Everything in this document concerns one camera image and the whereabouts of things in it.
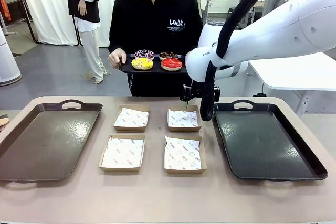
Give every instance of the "shirt logo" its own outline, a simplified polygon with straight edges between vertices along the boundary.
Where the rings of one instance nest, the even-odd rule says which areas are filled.
[[[183,31],[185,28],[185,22],[183,21],[183,19],[178,19],[178,20],[169,20],[169,25],[168,25],[168,29],[169,31],[173,31],[173,32],[180,32]]]

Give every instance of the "yellow donut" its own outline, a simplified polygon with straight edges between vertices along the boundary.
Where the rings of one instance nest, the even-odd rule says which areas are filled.
[[[132,61],[132,66],[138,70],[150,70],[154,63],[152,60],[146,58],[138,58]]]

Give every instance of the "white curtain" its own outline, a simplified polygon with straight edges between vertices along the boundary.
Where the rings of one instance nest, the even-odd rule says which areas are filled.
[[[77,44],[67,0],[27,0],[39,41],[55,45]],[[99,0],[101,27],[99,45],[109,45],[109,32],[114,0]]]

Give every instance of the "person's right hand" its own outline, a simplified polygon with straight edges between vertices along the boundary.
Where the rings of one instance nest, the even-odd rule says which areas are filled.
[[[116,49],[109,55],[109,61],[112,68],[118,69],[120,64],[126,63],[126,52],[121,48]]]

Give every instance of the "orange cloth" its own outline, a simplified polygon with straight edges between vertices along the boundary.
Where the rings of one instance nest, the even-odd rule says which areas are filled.
[[[11,21],[12,18],[10,17],[10,12],[9,12],[9,9],[8,9],[7,2],[5,0],[0,0],[0,2],[1,2],[1,6],[2,6],[2,11],[5,14],[6,19],[8,21]]]

